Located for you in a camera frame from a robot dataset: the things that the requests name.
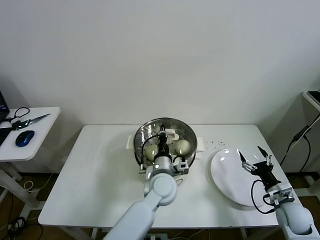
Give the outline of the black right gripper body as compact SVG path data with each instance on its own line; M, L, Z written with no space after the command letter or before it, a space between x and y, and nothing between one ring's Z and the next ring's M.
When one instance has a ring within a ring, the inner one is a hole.
M261 179L262 184L265 188L271 188L281 183L281 181L276 179L276 177L272 173L272 170L274 167L273 164L267 165L266 161L261 161L261 162L255 163L253 166L254 166L254 169L251 170L251 174L254 176L258 176Z

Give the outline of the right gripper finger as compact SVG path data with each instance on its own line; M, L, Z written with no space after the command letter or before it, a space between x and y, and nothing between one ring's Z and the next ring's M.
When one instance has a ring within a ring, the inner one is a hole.
M272 162L271 162L271 155L269 155L263 148L261 148L260 146L258 146L258 149L260 151L260 153L262 154L262 156L265 158L266 161L266 165L267 166L271 166Z
M254 166L248 160L245 159L245 157L242 155L240 151L238 151L238 154L240 156L241 166L243 169L245 169L247 172L252 172L257 169L256 166Z

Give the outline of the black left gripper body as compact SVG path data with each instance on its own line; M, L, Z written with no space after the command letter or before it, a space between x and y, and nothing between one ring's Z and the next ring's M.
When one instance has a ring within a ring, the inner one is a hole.
M167 145L167 136L165 133L160 133L158 135L158 152L156 154L156 158L159 157L170 157L169 147Z

